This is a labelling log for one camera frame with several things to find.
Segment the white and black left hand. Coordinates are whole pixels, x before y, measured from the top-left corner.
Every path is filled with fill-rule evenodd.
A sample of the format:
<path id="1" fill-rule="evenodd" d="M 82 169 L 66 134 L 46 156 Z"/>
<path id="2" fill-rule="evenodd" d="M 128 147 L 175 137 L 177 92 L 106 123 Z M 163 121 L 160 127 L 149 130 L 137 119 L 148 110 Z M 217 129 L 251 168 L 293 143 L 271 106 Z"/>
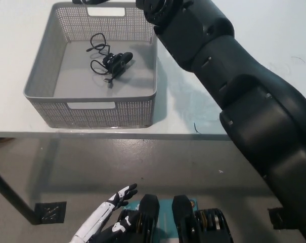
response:
<path id="1" fill-rule="evenodd" d="M 113 211 L 128 204 L 128 200 L 137 193 L 137 184 L 124 187 L 109 199 L 101 203 L 81 225 L 70 242 L 89 242 L 90 238 L 101 230 Z"/>

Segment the black and white right hand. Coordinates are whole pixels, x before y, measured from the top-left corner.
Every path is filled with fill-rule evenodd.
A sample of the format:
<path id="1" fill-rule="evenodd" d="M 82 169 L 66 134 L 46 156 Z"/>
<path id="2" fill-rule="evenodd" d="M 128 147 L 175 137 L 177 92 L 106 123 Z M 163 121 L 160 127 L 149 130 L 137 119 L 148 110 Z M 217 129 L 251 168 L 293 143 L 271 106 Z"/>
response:
<path id="1" fill-rule="evenodd" d="M 74 4 L 79 4 L 79 5 L 99 5 L 107 1 L 108 0 L 72 0 Z"/>

